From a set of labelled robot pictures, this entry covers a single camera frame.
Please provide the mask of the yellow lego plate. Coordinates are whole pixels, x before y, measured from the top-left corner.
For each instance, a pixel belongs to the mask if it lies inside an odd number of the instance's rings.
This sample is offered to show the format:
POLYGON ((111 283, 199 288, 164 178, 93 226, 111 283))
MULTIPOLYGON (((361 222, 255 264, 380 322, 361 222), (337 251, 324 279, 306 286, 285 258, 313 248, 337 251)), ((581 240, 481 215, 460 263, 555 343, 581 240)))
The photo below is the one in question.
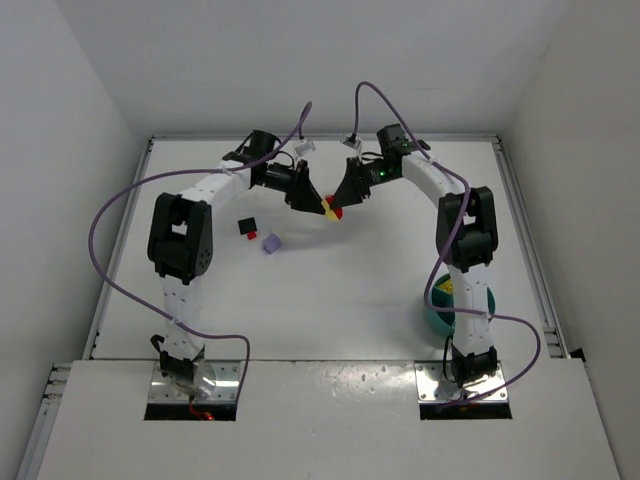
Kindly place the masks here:
POLYGON ((435 286, 435 288, 441 292, 444 292, 447 295, 453 294, 453 283, 451 279, 447 279, 439 283, 438 285, 435 286))

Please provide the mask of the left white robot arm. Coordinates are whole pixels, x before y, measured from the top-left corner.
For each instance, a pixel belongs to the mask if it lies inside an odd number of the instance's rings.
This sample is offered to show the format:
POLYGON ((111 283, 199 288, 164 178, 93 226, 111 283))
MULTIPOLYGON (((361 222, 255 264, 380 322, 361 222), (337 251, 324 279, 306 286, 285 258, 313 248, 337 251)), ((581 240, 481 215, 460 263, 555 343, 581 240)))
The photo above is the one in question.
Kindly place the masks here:
POLYGON ((200 278, 214 258, 213 218, 222 207, 254 186, 284 194, 291 209, 323 215, 327 202, 310 180, 303 156, 315 145, 304 137, 293 145, 291 165, 254 163, 278 154, 277 138, 255 130, 248 144, 227 153, 220 171, 205 176, 178 194, 163 193, 156 199, 147 254, 160 277, 164 309, 170 315, 163 335, 152 338, 160 356, 163 374, 184 389, 195 391, 204 385, 205 345, 203 339, 182 327, 197 319, 200 278))

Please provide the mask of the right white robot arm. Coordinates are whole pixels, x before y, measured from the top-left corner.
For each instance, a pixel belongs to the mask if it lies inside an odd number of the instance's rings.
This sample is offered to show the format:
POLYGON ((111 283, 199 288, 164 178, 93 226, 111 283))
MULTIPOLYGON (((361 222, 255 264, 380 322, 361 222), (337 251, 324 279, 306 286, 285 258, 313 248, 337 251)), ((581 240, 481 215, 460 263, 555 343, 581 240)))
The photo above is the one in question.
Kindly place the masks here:
POLYGON ((463 387, 497 370, 498 356, 490 333, 487 267, 498 247, 492 191, 472 188, 428 154, 422 140, 411 140, 392 124, 377 133, 380 154, 364 162, 346 160, 332 206, 362 203, 371 188, 397 179, 415 185, 437 207, 438 260, 427 282, 425 302, 434 312, 454 315, 447 379, 463 387))

